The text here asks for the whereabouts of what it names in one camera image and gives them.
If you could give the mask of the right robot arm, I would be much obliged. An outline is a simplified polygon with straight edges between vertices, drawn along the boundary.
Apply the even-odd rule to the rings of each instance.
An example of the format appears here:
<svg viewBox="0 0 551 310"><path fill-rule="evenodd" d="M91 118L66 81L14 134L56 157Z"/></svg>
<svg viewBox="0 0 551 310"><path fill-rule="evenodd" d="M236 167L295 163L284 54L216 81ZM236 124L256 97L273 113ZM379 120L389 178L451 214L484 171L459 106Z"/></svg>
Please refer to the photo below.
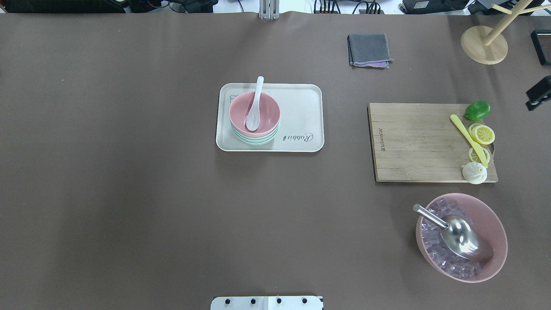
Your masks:
<svg viewBox="0 0 551 310"><path fill-rule="evenodd" d="M529 111L533 111L540 104L549 101L551 99L551 76L542 78L526 92L526 96L529 98L526 102Z"/></svg>

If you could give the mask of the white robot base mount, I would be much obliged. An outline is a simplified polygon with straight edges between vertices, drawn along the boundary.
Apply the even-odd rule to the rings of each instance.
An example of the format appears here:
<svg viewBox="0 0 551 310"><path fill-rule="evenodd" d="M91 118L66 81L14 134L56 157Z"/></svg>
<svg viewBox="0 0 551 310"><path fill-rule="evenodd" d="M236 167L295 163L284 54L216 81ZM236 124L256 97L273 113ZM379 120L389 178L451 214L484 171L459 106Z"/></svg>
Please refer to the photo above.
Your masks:
<svg viewBox="0 0 551 310"><path fill-rule="evenodd" d="M221 296L213 298L211 310L323 310L322 296Z"/></svg>

